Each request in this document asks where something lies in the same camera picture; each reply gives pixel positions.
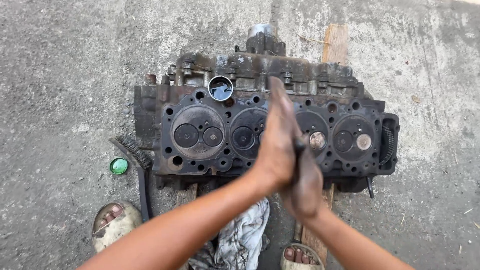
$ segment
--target dirty sandal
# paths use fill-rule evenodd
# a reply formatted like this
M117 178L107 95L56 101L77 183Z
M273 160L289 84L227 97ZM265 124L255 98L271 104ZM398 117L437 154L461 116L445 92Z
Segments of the dirty sandal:
M122 209L114 213L116 205ZM92 242L95 251L102 251L141 224L142 215L131 203L123 200L107 203L96 213L93 222Z
M285 258L285 251L287 250L287 248L292 248L293 250L300 249L304 255L308 256L305 256L305 258L310 258L308 259L309 262L314 261L318 264L299 263L288 260L287 258ZM283 250L282 258L280 259L280 268L282 270L325 270L322 260L320 260L320 256L318 256L318 254L313 249L306 245L297 243L291 243Z

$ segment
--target green bottle cap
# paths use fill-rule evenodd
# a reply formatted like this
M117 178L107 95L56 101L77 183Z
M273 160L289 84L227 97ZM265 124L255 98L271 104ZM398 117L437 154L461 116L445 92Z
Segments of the green bottle cap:
M128 162L124 158L114 158L110 161L110 171L113 174L122 174L127 171Z

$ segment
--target black oil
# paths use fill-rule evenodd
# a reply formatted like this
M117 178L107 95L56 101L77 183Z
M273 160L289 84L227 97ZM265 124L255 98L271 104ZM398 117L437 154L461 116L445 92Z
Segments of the black oil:
M216 100L226 100L233 91L233 85L226 78L216 78L210 82L210 94Z

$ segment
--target white cloth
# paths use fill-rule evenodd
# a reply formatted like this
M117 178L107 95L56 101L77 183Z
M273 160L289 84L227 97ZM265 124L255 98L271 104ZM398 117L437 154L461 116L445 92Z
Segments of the white cloth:
M216 250L208 241L188 262L194 270L256 270L269 215L264 198L220 230Z

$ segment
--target concrete floor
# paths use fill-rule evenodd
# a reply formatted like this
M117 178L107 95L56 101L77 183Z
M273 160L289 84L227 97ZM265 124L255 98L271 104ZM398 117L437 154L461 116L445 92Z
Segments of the concrete floor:
M289 56L311 61L323 47L297 33L322 39L329 23L348 23L348 64L400 117L396 173L375 179L375 200L336 194L334 211L415 268L478 269L480 5L434 0L3 0L0 268L73 269L90 258L97 209L138 204L136 173L108 172L120 152L107 138L133 130L122 114L133 86L180 53L233 51L264 22ZM175 198L155 191L155 213ZM278 269L293 226L271 202L259 269ZM333 258L328 267L339 268Z

